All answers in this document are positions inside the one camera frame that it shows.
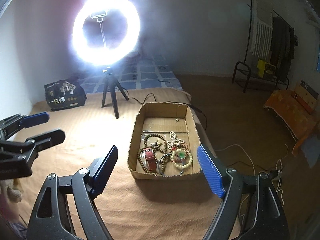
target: baseboard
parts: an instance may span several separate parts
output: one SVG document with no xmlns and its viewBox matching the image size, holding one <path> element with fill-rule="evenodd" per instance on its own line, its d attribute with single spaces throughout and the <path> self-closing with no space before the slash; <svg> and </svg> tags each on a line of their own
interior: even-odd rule
<svg viewBox="0 0 320 240">
<path fill-rule="evenodd" d="M 221 73 L 209 73 L 209 72 L 198 72 L 198 71 L 175 71 L 176 75 L 197 75 L 197 76 L 214 76 L 214 77 L 232 77 L 232 73 L 230 74 L 221 74 Z"/>
</svg>

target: tripod leg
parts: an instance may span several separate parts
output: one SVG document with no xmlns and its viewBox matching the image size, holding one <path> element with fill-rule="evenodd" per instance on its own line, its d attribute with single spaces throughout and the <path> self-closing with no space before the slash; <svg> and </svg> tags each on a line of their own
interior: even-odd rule
<svg viewBox="0 0 320 240">
<path fill-rule="evenodd" d="M 105 82 L 104 82 L 104 89 L 103 89 L 103 97 L 102 97 L 102 105 L 101 105 L 101 108 L 103 108 L 103 107 L 105 106 L 105 103 L 106 103 L 108 83 L 109 83 L 109 79 L 106 77 Z"/>
<path fill-rule="evenodd" d="M 124 96 L 125 100 L 129 101 L 129 98 L 127 97 L 127 95 L 125 94 L 122 86 L 120 85 L 119 81 L 116 78 L 113 78 L 114 83 L 116 84 L 116 86 L 119 88 L 120 92 L 122 93 L 122 95 Z"/>
<path fill-rule="evenodd" d="M 110 93 L 111 93 L 111 99 L 113 104 L 113 110 L 115 111 L 116 119 L 118 119 L 119 118 L 118 103 L 117 103 L 115 85 L 113 82 L 110 83 Z"/>
</svg>

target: tripod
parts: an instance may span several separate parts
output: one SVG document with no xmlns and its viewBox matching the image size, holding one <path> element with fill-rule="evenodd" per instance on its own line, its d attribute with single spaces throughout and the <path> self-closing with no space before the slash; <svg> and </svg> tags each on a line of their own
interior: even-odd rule
<svg viewBox="0 0 320 240">
<path fill-rule="evenodd" d="M 113 110 L 115 111 L 116 119 L 118 119 L 119 118 L 119 111 L 118 111 L 118 103 L 117 103 L 115 85 L 118 87 L 118 89 L 120 90 L 120 92 L 124 96 L 125 100 L 129 101 L 129 99 L 128 99 L 127 95 L 124 93 L 124 90 L 123 90 L 122 86 L 120 85 L 119 81 L 116 79 L 112 69 L 108 68 L 107 70 L 103 70 L 103 73 L 106 74 L 106 78 L 105 78 L 105 82 L 104 82 L 101 108 L 103 108 L 105 106 L 107 91 L 108 91 L 108 87 L 109 87 L 110 93 L 111 93 L 111 100 L 112 100 L 112 104 L 113 104 Z"/>
<path fill-rule="evenodd" d="M 104 12 L 98 12 L 98 13 L 90 16 L 91 18 L 96 18 L 97 22 L 100 24 L 103 46 L 105 48 L 107 47 L 107 43 L 106 43 L 106 38 L 104 36 L 104 31 L 103 31 L 103 17 L 105 17 L 106 15 L 107 14 L 104 11 Z M 106 78 L 105 78 L 105 82 L 104 82 L 101 108 L 103 108 L 105 106 L 107 91 L 108 91 L 108 87 L 109 87 L 110 93 L 111 93 L 112 104 L 113 104 L 113 110 L 115 111 L 116 119 L 118 119 L 119 118 L 119 111 L 118 111 L 118 103 L 117 103 L 115 85 L 118 87 L 118 89 L 120 90 L 120 92 L 124 96 L 125 100 L 129 101 L 129 99 L 128 99 L 127 95 L 124 93 L 123 88 L 120 85 L 119 81 L 116 79 L 116 77 L 112 71 L 112 68 L 107 67 L 107 69 L 103 70 L 102 72 L 106 74 Z"/>
</svg>

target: ring light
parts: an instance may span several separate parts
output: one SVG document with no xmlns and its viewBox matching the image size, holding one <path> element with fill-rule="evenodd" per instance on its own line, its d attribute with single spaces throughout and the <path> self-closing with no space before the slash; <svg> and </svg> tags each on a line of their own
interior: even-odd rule
<svg viewBox="0 0 320 240">
<path fill-rule="evenodd" d="M 115 49 L 90 48 L 83 34 L 83 24 L 89 15 L 97 11 L 118 9 L 127 19 L 127 34 Z M 140 20 L 134 5 L 127 0 L 88 0 L 78 13 L 73 25 L 72 40 L 78 56 L 96 66 L 111 65 L 133 50 L 140 31 Z"/>
</svg>

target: bed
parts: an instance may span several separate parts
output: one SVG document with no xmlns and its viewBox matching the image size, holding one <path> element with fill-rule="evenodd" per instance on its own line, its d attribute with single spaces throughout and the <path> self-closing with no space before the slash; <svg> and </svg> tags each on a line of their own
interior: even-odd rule
<svg viewBox="0 0 320 240">
<path fill-rule="evenodd" d="M 88 167 L 93 159 L 106 153 L 114 144 L 119 158 L 103 194 L 95 203 L 114 239 L 202 239 L 220 205 L 204 176 L 188 181 L 135 180 L 127 166 L 129 143 L 135 116 L 140 104 L 125 101 L 116 92 L 120 118 L 114 117 L 110 94 L 107 107 L 101 108 L 102 93 L 87 94 L 85 106 L 50 112 L 50 120 L 21 130 L 16 139 L 25 138 L 60 127 L 66 133 L 63 144 L 40 153 L 35 160 L 33 175 L 21 179 L 25 189 L 19 203 L 20 214 L 28 221 L 37 194 L 52 172 L 58 176 L 71 175 Z M 174 88 L 130 90 L 130 96 L 143 100 L 154 93 L 157 101 L 188 103 L 190 95 Z M 32 113 L 50 111 L 45 101 L 34 105 Z M 212 151 L 211 144 L 199 119 L 194 115 L 201 142 Z M 68 196 L 70 213 L 79 237 L 85 239 L 72 196 Z M 231 239 L 240 232 L 238 220 Z"/>
<path fill-rule="evenodd" d="M 162 55 L 125 58 L 113 70 L 120 85 L 127 90 L 166 87 L 182 90 L 179 80 Z M 104 78 L 102 71 L 92 70 L 81 73 L 78 81 L 86 94 L 94 94 L 103 92 Z"/>
</svg>

